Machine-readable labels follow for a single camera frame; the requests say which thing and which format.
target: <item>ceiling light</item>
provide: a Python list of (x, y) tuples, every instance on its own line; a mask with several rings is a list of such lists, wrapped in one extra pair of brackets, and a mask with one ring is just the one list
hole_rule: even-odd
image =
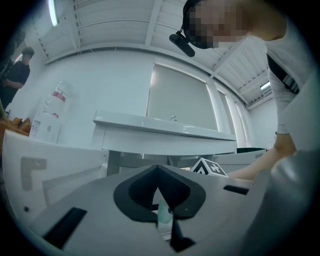
[(20, 54), (19, 57), (16, 58), (16, 60), (14, 61), (14, 63), (16, 63), (21, 57), (22, 57), (22, 54)]
[(55, 27), (58, 24), (55, 0), (48, 0), (48, 6), (49, 6), (49, 12), (50, 12), (52, 25)]
[(270, 81), (267, 82), (267, 83), (265, 83), (264, 85), (262, 85), (262, 86), (260, 87), (260, 89), (261, 89), (261, 90), (264, 90), (264, 89), (266, 89), (268, 86), (270, 86)]

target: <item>white sink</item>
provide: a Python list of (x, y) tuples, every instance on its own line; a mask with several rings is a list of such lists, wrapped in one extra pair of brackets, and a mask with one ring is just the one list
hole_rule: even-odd
[(216, 130), (197, 127), (177, 121), (167, 121), (139, 115), (96, 110), (93, 122), (97, 125), (120, 127), (130, 130), (160, 134), (180, 135), (224, 141), (236, 141), (236, 136)]

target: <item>plastic water bottle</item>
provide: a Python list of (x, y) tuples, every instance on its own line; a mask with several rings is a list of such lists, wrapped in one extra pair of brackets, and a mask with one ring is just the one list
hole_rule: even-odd
[(160, 200), (158, 207), (158, 222), (169, 223), (173, 220), (173, 215), (169, 213), (169, 206), (166, 201)]
[(43, 105), (43, 112), (60, 118), (66, 110), (70, 95), (73, 93), (73, 87), (67, 82), (59, 82), (49, 95)]

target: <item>white table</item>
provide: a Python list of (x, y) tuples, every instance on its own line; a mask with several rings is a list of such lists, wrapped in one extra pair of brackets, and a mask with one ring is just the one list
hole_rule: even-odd
[(108, 173), (121, 153), (203, 156), (236, 153), (236, 136), (176, 121), (97, 110), (92, 147), (110, 151)]

